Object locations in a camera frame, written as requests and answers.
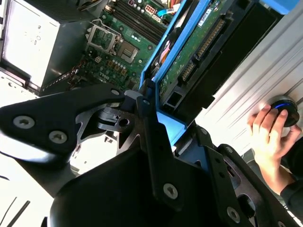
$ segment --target hand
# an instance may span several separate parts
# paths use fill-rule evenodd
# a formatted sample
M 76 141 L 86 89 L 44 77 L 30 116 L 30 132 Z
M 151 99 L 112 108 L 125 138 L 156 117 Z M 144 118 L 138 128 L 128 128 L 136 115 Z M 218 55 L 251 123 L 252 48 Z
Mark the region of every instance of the hand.
M 273 170 L 280 167 L 282 156 L 290 150 L 301 133 L 301 129 L 294 125 L 290 127 L 287 136 L 281 137 L 288 113 L 283 110 L 278 117 L 277 114 L 277 109 L 270 110 L 270 105 L 266 105 L 248 121 L 256 163 Z
M 265 182 L 280 195 L 285 187 L 294 182 L 292 176 L 280 166 L 281 158 L 294 145 L 301 129 L 294 125 L 285 137 L 281 137 L 288 112 L 283 110 L 277 115 L 277 109 L 270 110 L 270 105 L 266 105 L 257 116 L 249 118 L 248 126 L 255 161 Z

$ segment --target silver screw head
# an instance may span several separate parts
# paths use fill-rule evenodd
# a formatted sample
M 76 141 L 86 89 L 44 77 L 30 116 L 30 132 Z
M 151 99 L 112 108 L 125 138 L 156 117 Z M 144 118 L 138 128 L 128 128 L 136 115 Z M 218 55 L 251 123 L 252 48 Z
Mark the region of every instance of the silver screw head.
M 172 200 L 175 200 L 178 197 L 178 191 L 176 187 L 170 183 L 164 184 L 163 191 Z
M 28 116 L 15 117 L 13 123 L 15 126 L 21 129 L 30 129 L 35 125 L 34 119 Z
M 279 227 L 286 227 L 282 221 L 278 221 Z
M 233 150 L 230 148 L 230 147 L 226 147 L 226 150 L 229 152 L 229 153 L 232 153 Z
M 201 129 L 201 132 L 205 135 L 207 135 L 207 131 L 205 129 Z
M 63 144 L 67 141 L 67 135 L 62 131 L 52 131 L 48 135 L 48 138 L 51 140 L 51 142 L 57 144 Z
M 240 216 L 234 208 L 227 207 L 226 211 L 231 220 L 233 220 L 235 223 L 240 223 Z
M 112 89 L 112 93 L 116 96 L 118 96 L 120 94 L 120 92 L 118 92 L 117 90 Z

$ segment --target motherboard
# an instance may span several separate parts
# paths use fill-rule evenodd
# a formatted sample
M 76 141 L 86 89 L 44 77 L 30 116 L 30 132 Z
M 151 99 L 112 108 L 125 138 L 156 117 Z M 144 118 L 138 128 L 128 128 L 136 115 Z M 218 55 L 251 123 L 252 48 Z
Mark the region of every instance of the motherboard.
M 88 80 L 138 90 L 141 72 L 164 35 L 173 15 L 155 0 L 109 1 L 86 35 L 80 74 Z

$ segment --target green circuit board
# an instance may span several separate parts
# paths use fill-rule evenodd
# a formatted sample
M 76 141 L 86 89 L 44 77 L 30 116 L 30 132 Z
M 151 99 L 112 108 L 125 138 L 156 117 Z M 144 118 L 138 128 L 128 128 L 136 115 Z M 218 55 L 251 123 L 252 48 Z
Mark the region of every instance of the green circuit board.
M 157 21 L 156 12 L 161 10 L 162 7 L 155 0 L 120 1 L 127 3 L 129 7 L 133 4 L 132 7 L 145 17 L 149 23 L 161 26 L 163 30 L 166 29 L 168 23 L 173 18 L 173 15 L 164 15 L 161 21 Z M 148 13 L 145 10 L 147 6 L 155 10 L 154 14 Z M 81 68 L 82 75 L 94 82 L 111 83 L 122 91 L 128 89 L 138 90 L 141 72 L 156 45 L 127 26 L 123 21 L 115 18 L 110 12 L 102 11 L 100 19 L 102 24 L 109 28 L 106 28 L 106 30 L 111 32 L 114 30 L 121 34 L 123 41 L 116 43 L 111 52 L 88 45 L 83 57 L 85 64 Z M 112 33 L 96 30 L 91 42 L 103 49 L 107 49 L 111 46 L 112 38 Z
M 181 52 L 160 82 L 160 97 L 165 94 L 170 84 L 172 84 L 185 69 L 192 56 L 196 53 L 197 48 L 201 45 L 200 40 L 203 40 L 207 36 L 210 29 L 217 21 L 220 16 L 220 11 L 225 3 L 226 0 L 217 0 L 206 10 Z
M 103 24 L 119 32 L 124 42 L 131 44 L 138 52 L 133 61 L 128 63 L 117 55 L 114 56 L 89 46 L 84 56 L 86 64 L 82 67 L 82 70 L 88 77 L 94 77 L 101 82 L 111 83 L 123 91 L 127 89 L 137 90 L 140 84 L 141 72 L 156 46 L 107 12 L 102 12 L 101 18 L 103 18 Z M 111 34 L 96 32 L 93 43 L 98 43 L 103 48 L 106 48 L 111 38 Z M 119 52 L 122 44 L 118 43 L 116 45 L 115 49 L 117 52 Z M 100 58 L 100 62 L 95 61 L 96 57 Z

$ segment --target black bracket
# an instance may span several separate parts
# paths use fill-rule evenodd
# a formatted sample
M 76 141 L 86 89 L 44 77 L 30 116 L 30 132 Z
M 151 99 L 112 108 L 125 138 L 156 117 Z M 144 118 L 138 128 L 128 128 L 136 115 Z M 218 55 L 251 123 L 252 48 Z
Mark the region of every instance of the black bracket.
M 5 106 L 0 109 L 0 150 L 25 161 L 64 165 L 77 143 L 90 138 L 85 130 L 92 115 L 120 106 L 124 98 L 114 86 L 99 84 Z M 96 123 L 90 126 L 98 129 Z

